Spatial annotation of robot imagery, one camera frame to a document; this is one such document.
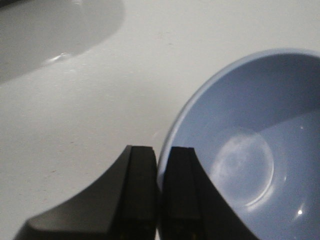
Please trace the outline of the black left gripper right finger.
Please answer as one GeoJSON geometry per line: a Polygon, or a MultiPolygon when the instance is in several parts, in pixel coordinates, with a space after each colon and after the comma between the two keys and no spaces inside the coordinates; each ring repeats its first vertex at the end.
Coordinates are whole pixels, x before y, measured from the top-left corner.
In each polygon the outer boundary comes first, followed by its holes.
{"type": "Polygon", "coordinates": [[[162,184],[162,240],[255,240],[213,185],[195,150],[172,147],[162,184]]]}

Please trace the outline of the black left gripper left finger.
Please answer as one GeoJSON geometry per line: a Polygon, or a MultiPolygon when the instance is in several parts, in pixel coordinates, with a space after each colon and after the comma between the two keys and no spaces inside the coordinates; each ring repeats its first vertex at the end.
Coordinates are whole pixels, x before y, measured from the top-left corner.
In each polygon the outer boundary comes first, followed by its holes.
{"type": "Polygon", "coordinates": [[[25,221],[18,240],[153,240],[157,162],[149,146],[125,147],[90,186],[25,221]]]}

